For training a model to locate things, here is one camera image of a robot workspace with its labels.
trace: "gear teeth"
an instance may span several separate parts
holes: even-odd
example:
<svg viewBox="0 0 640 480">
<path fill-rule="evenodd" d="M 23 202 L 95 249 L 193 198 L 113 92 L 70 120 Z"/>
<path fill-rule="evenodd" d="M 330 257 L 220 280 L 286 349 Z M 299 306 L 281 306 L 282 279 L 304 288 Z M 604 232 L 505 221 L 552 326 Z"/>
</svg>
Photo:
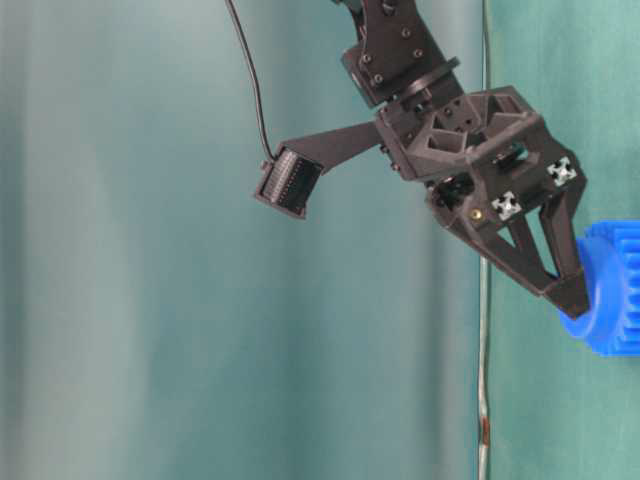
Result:
<svg viewBox="0 0 640 480">
<path fill-rule="evenodd" d="M 602 222 L 594 225 L 587 237 L 608 240 L 625 270 L 627 288 L 622 290 L 627 298 L 607 350 L 610 355 L 640 355 L 640 228 L 635 222 Z"/>
</svg>

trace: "blue object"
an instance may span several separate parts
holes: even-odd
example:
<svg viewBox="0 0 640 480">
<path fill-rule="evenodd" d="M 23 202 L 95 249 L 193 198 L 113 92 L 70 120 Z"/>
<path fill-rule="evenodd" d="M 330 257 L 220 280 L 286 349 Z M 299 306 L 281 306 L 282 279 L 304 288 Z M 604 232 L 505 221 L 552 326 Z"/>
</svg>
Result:
<svg viewBox="0 0 640 480">
<path fill-rule="evenodd" d="M 602 356 L 640 355 L 640 221 L 596 223 L 578 248 L 591 310 L 564 326 Z"/>
</svg>

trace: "black 3d-printed part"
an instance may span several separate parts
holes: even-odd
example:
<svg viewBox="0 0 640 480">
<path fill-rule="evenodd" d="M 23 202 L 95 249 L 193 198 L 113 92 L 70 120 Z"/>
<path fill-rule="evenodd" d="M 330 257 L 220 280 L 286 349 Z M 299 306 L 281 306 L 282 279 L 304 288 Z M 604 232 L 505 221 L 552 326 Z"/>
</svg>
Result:
<svg viewBox="0 0 640 480">
<path fill-rule="evenodd" d="M 465 94 L 458 61 L 446 61 L 415 0 L 333 1 L 349 8 L 358 38 L 343 64 L 367 104 L 384 106 L 375 122 L 283 142 L 256 197 L 303 218 L 321 174 L 382 144 L 394 171 L 425 184 L 444 228 L 568 316 L 589 310 L 572 225 L 587 179 L 574 153 L 514 88 Z"/>
</svg>

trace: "curtain fold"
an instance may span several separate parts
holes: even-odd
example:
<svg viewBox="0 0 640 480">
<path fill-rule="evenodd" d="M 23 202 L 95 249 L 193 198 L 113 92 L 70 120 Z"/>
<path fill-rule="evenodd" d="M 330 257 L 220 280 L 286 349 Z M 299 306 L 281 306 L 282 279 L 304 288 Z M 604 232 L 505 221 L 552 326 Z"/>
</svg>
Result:
<svg viewBox="0 0 640 480">
<path fill-rule="evenodd" d="M 480 2 L 419 6 L 469 90 Z M 475 472 L 478 258 L 377 151 L 294 220 L 222 2 L 0 0 L 2 478 Z M 332 2 L 237 8 L 272 142 L 371 118 Z"/>
</svg>

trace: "black cable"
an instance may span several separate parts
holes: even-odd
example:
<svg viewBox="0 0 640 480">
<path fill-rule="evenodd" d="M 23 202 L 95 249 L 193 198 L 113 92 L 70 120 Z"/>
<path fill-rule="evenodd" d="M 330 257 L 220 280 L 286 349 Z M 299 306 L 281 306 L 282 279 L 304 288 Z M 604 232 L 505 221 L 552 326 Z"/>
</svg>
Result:
<svg viewBox="0 0 640 480">
<path fill-rule="evenodd" d="M 240 24 L 240 19 L 238 18 L 238 12 L 236 12 L 236 8 L 233 5 L 233 1 L 225 0 L 225 2 L 227 4 L 227 9 L 229 10 L 229 14 L 231 15 L 233 26 L 235 27 L 236 33 L 238 34 L 238 40 L 240 40 L 240 45 L 242 46 L 242 52 L 244 53 L 244 59 L 247 63 L 247 68 L 249 69 L 249 75 L 251 76 L 253 94 L 256 99 L 256 117 L 258 119 L 258 128 L 260 129 L 260 141 L 262 142 L 262 148 L 264 149 L 264 153 L 269 158 L 269 160 L 272 162 L 275 162 L 275 157 L 273 153 L 271 153 L 271 147 L 269 147 L 267 129 L 264 124 L 264 112 L 262 111 L 262 95 L 260 93 L 260 83 L 258 82 L 258 75 L 256 73 L 256 67 L 253 64 L 253 58 L 251 57 L 249 44 L 247 43 L 247 38 L 244 35 L 244 30 L 242 29 L 242 25 Z"/>
</svg>

